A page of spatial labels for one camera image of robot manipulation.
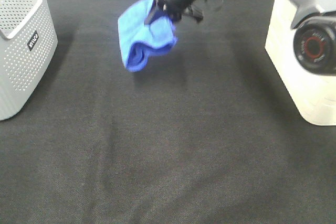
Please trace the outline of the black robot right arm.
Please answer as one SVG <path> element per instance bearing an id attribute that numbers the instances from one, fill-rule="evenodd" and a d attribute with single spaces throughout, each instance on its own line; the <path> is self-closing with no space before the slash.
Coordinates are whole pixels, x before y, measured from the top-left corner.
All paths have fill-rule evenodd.
<path id="1" fill-rule="evenodd" d="M 335 1 L 290 0 L 296 12 L 290 28 L 295 30 L 293 52 L 298 63 L 308 72 L 326 76 L 335 75 Z M 162 16 L 179 22 L 182 16 L 204 18 L 203 12 L 193 6 L 195 0 L 153 0 L 144 20 L 149 25 Z"/>

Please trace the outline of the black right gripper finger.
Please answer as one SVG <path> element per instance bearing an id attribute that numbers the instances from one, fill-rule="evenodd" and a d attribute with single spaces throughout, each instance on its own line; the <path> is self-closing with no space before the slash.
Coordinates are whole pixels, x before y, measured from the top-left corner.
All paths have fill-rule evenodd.
<path id="1" fill-rule="evenodd" d="M 145 25 L 151 25 L 162 16 L 162 10 L 157 6 L 153 6 L 144 20 Z"/>
<path id="2" fill-rule="evenodd" d="M 168 11 L 167 16 L 172 23 L 178 23 L 182 19 L 182 13 L 181 12 Z"/>

